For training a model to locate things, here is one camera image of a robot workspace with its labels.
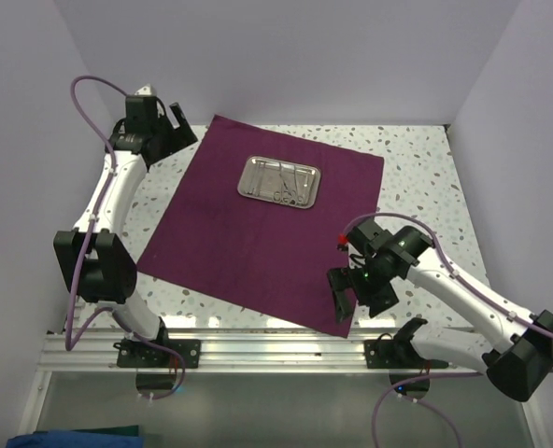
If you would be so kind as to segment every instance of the black mounting bracket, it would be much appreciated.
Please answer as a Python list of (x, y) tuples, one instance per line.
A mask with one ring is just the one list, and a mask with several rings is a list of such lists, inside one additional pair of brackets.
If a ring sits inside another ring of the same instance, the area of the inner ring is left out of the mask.
[[(422, 369), (424, 360), (415, 359), (410, 362), (401, 361), (390, 353), (394, 351), (395, 341), (390, 339), (369, 339), (363, 342), (363, 354), (366, 358), (368, 369)], [(446, 369), (448, 362), (433, 359), (430, 361), (430, 369)]]
[[(179, 353), (187, 369), (198, 368), (202, 348), (199, 339), (169, 339), (163, 346)], [(168, 353), (144, 343), (123, 339), (120, 343), (114, 343), (113, 347), (119, 350), (117, 367), (122, 369), (162, 369), (171, 364)]]

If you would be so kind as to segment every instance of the purple cloth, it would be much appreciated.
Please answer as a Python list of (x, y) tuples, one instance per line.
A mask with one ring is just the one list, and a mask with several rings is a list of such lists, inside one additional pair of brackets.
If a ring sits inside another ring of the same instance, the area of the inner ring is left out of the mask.
[[(312, 208), (245, 198), (249, 156), (318, 167)], [(215, 117), (137, 267), (142, 273), (334, 336), (326, 273), (345, 266), (337, 236), (376, 210), (384, 160)]]

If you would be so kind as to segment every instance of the speckled white surface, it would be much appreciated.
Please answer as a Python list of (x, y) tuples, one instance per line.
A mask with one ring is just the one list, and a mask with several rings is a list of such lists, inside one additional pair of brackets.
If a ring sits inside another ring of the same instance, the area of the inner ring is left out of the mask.
[[(385, 158), (378, 208), (418, 217), (438, 233), (445, 251), (478, 280), (488, 283), (461, 186), (444, 129), (439, 126), (263, 126), (331, 145), (368, 152)], [(200, 139), (205, 126), (194, 126)], [(125, 223), (122, 240), (138, 259), (160, 221), (198, 145), (187, 148), (150, 169), (137, 190)], [(394, 231), (403, 223), (379, 221)], [(462, 317), (423, 289), (394, 281), (400, 299), (395, 307), (374, 319), (358, 307), (352, 330), (399, 328), (412, 316), (448, 327), (471, 327)], [(169, 328), (190, 329), (289, 329), (289, 322), (261, 315), (226, 301), (140, 274), (138, 290), (150, 309), (161, 315)], [(81, 303), (75, 326), (93, 311)], [(101, 315), (94, 328), (115, 328), (109, 315)]]

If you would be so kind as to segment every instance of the scissors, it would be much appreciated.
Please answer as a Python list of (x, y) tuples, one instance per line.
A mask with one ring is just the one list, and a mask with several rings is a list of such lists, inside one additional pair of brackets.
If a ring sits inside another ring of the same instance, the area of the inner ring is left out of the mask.
[(281, 162), (278, 163), (278, 175), (280, 176), (280, 191), (275, 191), (273, 194), (273, 200), (276, 203), (288, 203), (295, 205), (299, 202), (299, 197), (297, 196), (297, 167), (293, 165), (293, 177), (295, 179), (295, 189), (290, 189), (283, 175), (283, 165)]

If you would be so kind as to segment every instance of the lavender cable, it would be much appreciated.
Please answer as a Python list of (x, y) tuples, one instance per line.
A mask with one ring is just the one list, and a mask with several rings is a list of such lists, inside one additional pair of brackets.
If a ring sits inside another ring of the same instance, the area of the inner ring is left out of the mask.
[[(400, 218), (400, 219), (404, 219), (406, 221), (410, 221), (414, 224), (417, 224), (422, 229), (424, 229), (430, 235), (430, 237), (432, 238), (432, 241), (434, 242), (434, 249), (436, 250), (436, 253), (438, 254), (438, 258), (445, 265), (445, 267), (447, 268), (449, 273), (454, 273), (455, 272), (455, 269), (449, 263), (449, 261), (447, 259), (447, 256), (445, 255), (445, 252), (443, 252), (443, 248), (440, 244), (440, 241), (438, 240), (438, 237), (436, 236), (436, 233), (434, 233), (434, 231), (430, 227), (428, 227), (426, 224), (424, 224), (422, 221), (420, 221), (419, 219), (415, 219), (414, 217), (408, 217), (407, 215), (402, 215), (402, 214), (399, 214), (399, 213), (391, 213), (391, 212), (369, 213), (367, 215), (361, 215), (359, 217), (356, 217), (356, 218), (352, 219), (351, 222), (349, 222), (345, 226), (345, 229), (343, 230), (343, 234), (347, 235), (347, 233), (349, 232), (351, 227), (353, 227), (358, 222), (360, 222), (361, 220), (366, 219), (368, 217), (397, 217), (397, 218)], [(477, 296), (485, 304), (487, 304), (491, 308), (495, 309), (499, 313), (501, 313), (503, 315), (506, 315), (506, 316), (509, 316), (509, 314), (510, 314), (509, 310), (504, 309), (501, 305), (499, 305), (495, 301), (489, 299), (485, 294), (480, 292), (476, 287), (473, 287), (472, 284), (470, 284), (463, 277), (461, 277), (460, 275), (455, 275), (455, 274), (453, 276), (463, 287), (465, 287), (468, 291), (470, 291), (472, 294)], [(532, 329), (534, 331), (539, 332), (540, 334), (545, 335), (547, 338), (553, 339), (553, 333), (551, 333), (550, 331), (548, 331), (546, 329), (541, 329), (540, 327), (536, 327), (534, 324), (531, 324), (530, 322), (522, 319), (519, 316), (513, 317), (513, 320), (518, 322), (520, 325), (523, 325), (524, 327), (527, 327), (528, 329)]]
[[(83, 81), (84, 79), (89, 79), (93, 81), (102, 82), (103, 84), (108, 85), (109, 87), (112, 87), (115, 91), (118, 91), (119, 93), (122, 93), (123, 95), (127, 96), (127, 92), (123, 89), (115, 86), (113, 83), (102, 79), (101, 77), (93, 77), (90, 75), (84, 75), (81, 77), (76, 77), (73, 82), (71, 82), (71, 101), (73, 101), (73, 105), (78, 110), (81, 117), (88, 123), (88, 125), (93, 129), (93, 131), (100, 137), (100, 139), (104, 142), (106, 150), (108, 151), (108, 154), (110, 154), (110, 164), (111, 164), (111, 170), (108, 171), (108, 175), (106, 176), (106, 181), (100, 190), (100, 194), (98, 194), (98, 197), (96, 198), (96, 201), (92, 208), (92, 215), (96, 216), (98, 215), (98, 212), (100, 211), (100, 205), (102, 205), (102, 201), (105, 198), (106, 192), (108, 191), (108, 188), (110, 187), (110, 183), (112, 182), (113, 174), (112, 172), (117, 168), (117, 156), (115, 155), (115, 150), (108, 141), (108, 139), (105, 137), (104, 133), (98, 128), (98, 126), (95, 125), (95, 123), (88, 117), (88, 115), (85, 113), (83, 108), (81, 107), (81, 104), (78, 101), (78, 98), (76, 96), (76, 86), (79, 84), (80, 81)], [(83, 332), (86, 330), (86, 328), (92, 323), (92, 321), (99, 316), (103, 310), (103, 308), (99, 308), (96, 310), (96, 312), (93, 313), (90, 319), (88, 319), (81, 329), (79, 329), (78, 333), (76, 334), (75, 338), (72, 338), (73, 333), (73, 318), (75, 315), (75, 304), (78, 299), (78, 286), (79, 286), (79, 278), (81, 277), (81, 268), (83, 267), (83, 261), (86, 258), (86, 252), (88, 251), (88, 246), (90, 245), (90, 240), (92, 239), (92, 233), (93, 233), (93, 227), (94, 227), (95, 221), (92, 219), (90, 221), (90, 224), (88, 224), (88, 229), (86, 230), (85, 238), (83, 239), (83, 244), (81, 245), (81, 249), (79, 250), (78, 254), (78, 260), (75, 264), (75, 269), (73, 271), (73, 279), (71, 280), (71, 290), (69, 292), (69, 305), (67, 309), (67, 329), (64, 335), (64, 348), (68, 352), (73, 350), (76, 343), (78, 343), (79, 338), (83, 334)]]
[[(405, 400), (411, 402), (412, 404), (414, 403), (414, 399), (408, 397), (408, 396), (405, 396), (403, 395), (402, 396)], [(455, 439), (457, 439), (457, 444), (460, 448), (463, 447), (463, 439), (461, 438), (461, 434), (460, 434), (460, 431), (457, 429), (457, 426), (455, 426), (455, 424), (453, 423), (453, 420), (451, 420), (448, 415), (446, 415), (445, 413), (443, 413), (440, 409), (438, 409), (436, 406), (434, 406), (433, 404), (429, 403), (428, 401), (426, 401), (425, 399), (418, 399), (415, 401), (416, 404), (418, 404), (419, 406), (423, 406), (424, 408), (426, 409), (429, 409), (430, 411), (432, 411), (433, 413), (437, 414), (439, 417), (441, 417), (443, 420), (445, 420), (448, 425), (451, 427), (451, 429), (453, 430), (453, 433), (455, 434)]]
[[(470, 372), (467, 372), (467, 373), (461, 373), (461, 372), (460, 373), (456, 373), (456, 372), (454, 372), (454, 373), (429, 373), (427, 375), (420, 375), (420, 376), (417, 376), (417, 377), (414, 377), (414, 378), (408, 378), (406, 380), (402, 380), (402, 381), (400, 381), (398, 383), (395, 383), (394, 385), (391, 385), (390, 387), (388, 387), (387, 390), (385, 390), (385, 392), (380, 396), (380, 398), (376, 402), (376, 405), (375, 405), (374, 410), (372, 412), (372, 441), (374, 442), (375, 448), (381, 448), (381, 446), (382, 446), (378, 442), (378, 436), (377, 436), (377, 432), (376, 432), (376, 417), (378, 415), (378, 410), (380, 409), (380, 406), (382, 405), (382, 402), (387, 397), (387, 395), (390, 392), (392, 392), (393, 390), (395, 390), (397, 387), (400, 387), (402, 385), (410, 385), (410, 384), (415, 383), (417, 381), (423, 381), (423, 380), (440, 380), (440, 379), (444, 379), (444, 378), (474, 378), (476, 376), (481, 376), (481, 375), (480, 375), (480, 373), (470, 373)], [(436, 407), (434, 407), (433, 405), (431, 405), (427, 401), (418, 400), (418, 403), (421, 404), (422, 406), (430, 409), (431, 411), (439, 414), (449, 424), (449, 426), (451, 427), (451, 429), (455, 433), (455, 437), (457, 438), (457, 444), (459, 445), (459, 447), (463, 448), (463, 440), (461, 439), (460, 432), (457, 429), (457, 427), (455, 426), (455, 424), (451, 421), (451, 419), (446, 414), (444, 414), (442, 411), (440, 411), (439, 409), (437, 409)]]

